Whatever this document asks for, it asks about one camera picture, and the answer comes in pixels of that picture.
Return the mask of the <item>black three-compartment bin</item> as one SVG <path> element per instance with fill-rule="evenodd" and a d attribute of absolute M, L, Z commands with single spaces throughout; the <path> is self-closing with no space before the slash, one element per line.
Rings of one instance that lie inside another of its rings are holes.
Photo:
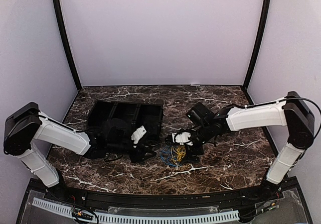
<path fill-rule="evenodd" d="M 147 138 L 157 141 L 161 133 L 163 116 L 162 104 L 98 100 L 89 112 L 87 127 L 99 127 L 108 119 L 121 119 L 131 131 L 144 126 Z"/>

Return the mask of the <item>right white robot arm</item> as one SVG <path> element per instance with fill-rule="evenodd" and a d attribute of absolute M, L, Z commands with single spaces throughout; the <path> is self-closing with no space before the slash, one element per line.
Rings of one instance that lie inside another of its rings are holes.
<path fill-rule="evenodd" d="M 231 104 L 216 113 L 199 102 L 186 114 L 198 127 L 188 140 L 194 149 L 198 149 L 212 138 L 230 132 L 258 127 L 287 127 L 287 141 L 256 189 L 256 197 L 266 201 L 278 190 L 285 175 L 319 134 L 314 129 L 315 117 L 307 101 L 297 92 L 290 91 L 287 96 L 274 101 L 244 106 Z"/>

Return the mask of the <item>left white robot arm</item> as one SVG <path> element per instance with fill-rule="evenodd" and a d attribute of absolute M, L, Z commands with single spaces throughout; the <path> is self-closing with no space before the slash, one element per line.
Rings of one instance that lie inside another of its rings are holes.
<path fill-rule="evenodd" d="M 60 123 L 30 102 L 6 119 L 4 153 L 16 156 L 60 202 L 71 197 L 61 172 L 53 167 L 34 144 L 41 140 L 68 149 L 87 159 L 105 158 L 106 154 L 128 155 L 139 163 L 156 155 L 148 144 L 151 126 L 134 131 L 122 119 L 105 120 L 100 126 L 77 130 Z"/>

